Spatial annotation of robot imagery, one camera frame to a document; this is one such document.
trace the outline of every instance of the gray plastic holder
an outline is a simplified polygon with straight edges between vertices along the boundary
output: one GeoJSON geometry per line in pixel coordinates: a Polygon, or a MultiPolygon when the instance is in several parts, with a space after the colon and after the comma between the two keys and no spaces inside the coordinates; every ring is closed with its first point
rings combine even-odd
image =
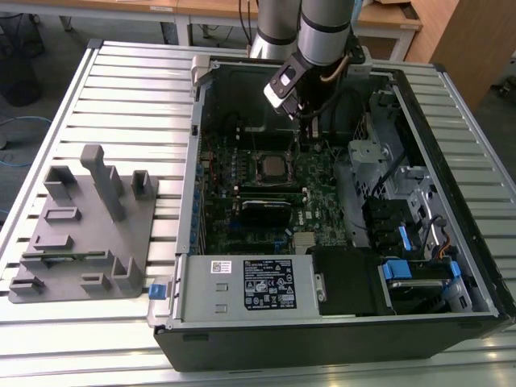
{"type": "Polygon", "coordinates": [[[91,176],[51,167],[48,198],[18,275],[14,303],[138,297],[144,286],[158,180],[118,175],[100,145],[85,145],[91,176]]]}

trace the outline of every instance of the desk leg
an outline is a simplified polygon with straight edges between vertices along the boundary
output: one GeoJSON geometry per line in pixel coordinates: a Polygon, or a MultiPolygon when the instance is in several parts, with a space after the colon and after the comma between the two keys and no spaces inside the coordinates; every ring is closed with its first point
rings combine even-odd
{"type": "Polygon", "coordinates": [[[414,30],[403,30],[399,39],[396,41],[389,60],[393,62],[403,62],[405,60],[406,53],[409,51],[415,33],[414,30]]]}
{"type": "Polygon", "coordinates": [[[59,20],[65,31],[70,32],[73,29],[71,16],[60,16],[59,20]]]}
{"type": "Polygon", "coordinates": [[[192,45],[192,26],[188,15],[176,15],[177,37],[180,46],[192,45]]]}

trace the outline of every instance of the blue cable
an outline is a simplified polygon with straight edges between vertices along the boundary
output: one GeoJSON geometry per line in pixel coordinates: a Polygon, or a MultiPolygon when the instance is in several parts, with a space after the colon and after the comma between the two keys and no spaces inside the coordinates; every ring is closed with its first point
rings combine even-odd
{"type": "Polygon", "coordinates": [[[0,165],[5,165],[6,167],[23,168],[23,167],[28,167],[29,165],[32,165],[32,163],[28,163],[28,164],[11,164],[11,163],[6,163],[5,161],[0,161],[0,165]]]}
{"type": "Polygon", "coordinates": [[[48,124],[52,124],[52,120],[51,119],[46,119],[45,117],[40,117],[40,116],[37,116],[37,115],[23,115],[21,117],[13,117],[12,119],[6,119],[5,121],[0,123],[0,126],[1,125],[5,125],[6,123],[10,123],[12,121],[15,121],[16,119],[38,119],[39,121],[45,121],[48,124]]]}
{"type": "MultiPolygon", "coordinates": [[[[37,115],[23,115],[21,117],[13,117],[12,119],[6,119],[5,121],[0,123],[0,126],[5,125],[6,123],[11,123],[11,122],[15,121],[16,119],[37,119],[39,121],[45,121],[49,125],[52,125],[52,120],[46,119],[45,117],[40,117],[37,115]]],[[[30,166],[31,163],[29,163],[29,164],[11,164],[11,163],[7,163],[5,161],[0,161],[0,165],[4,165],[6,167],[23,168],[23,167],[30,166]]]]}

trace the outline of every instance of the floor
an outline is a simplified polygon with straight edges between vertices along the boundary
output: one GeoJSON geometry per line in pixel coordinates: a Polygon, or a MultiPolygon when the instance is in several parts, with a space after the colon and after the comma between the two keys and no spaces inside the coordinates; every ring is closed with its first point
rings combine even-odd
{"type": "MultiPolygon", "coordinates": [[[[20,115],[39,115],[52,119],[69,82],[77,68],[85,46],[92,38],[162,44],[159,23],[109,21],[73,18],[73,31],[64,32],[57,17],[41,16],[40,33],[46,52],[33,60],[36,74],[43,86],[44,95],[31,106],[14,108],[0,97],[0,120],[20,115]]],[[[202,30],[193,28],[193,41],[198,45],[225,48],[244,48],[245,38],[240,28],[219,27],[210,31],[212,39],[203,39],[202,30]]],[[[516,105],[501,100],[490,91],[476,113],[489,141],[513,178],[516,179],[516,141],[508,141],[514,135],[516,105]]],[[[30,163],[46,134],[48,125],[40,121],[14,121],[0,126],[0,134],[8,145],[0,151],[0,161],[12,164],[30,163]]],[[[0,222],[6,214],[23,183],[28,168],[12,168],[0,165],[0,222]]]]}

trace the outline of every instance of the wooden desk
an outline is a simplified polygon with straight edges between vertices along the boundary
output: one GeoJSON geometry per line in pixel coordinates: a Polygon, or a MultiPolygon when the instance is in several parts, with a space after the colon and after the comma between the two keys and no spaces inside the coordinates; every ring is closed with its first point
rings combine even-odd
{"type": "MultiPolygon", "coordinates": [[[[247,4],[244,9],[247,16],[247,4]]],[[[0,0],[0,10],[42,15],[174,22],[177,25],[179,44],[184,46],[191,45],[192,24],[240,26],[237,0],[0,0]]],[[[251,2],[253,27],[256,27],[257,17],[256,2],[251,2]]],[[[399,6],[373,3],[362,10],[356,34],[364,37],[364,43],[371,42],[369,38],[393,41],[393,49],[388,59],[403,60],[414,33],[421,28],[421,21],[408,19],[399,6]]]]}

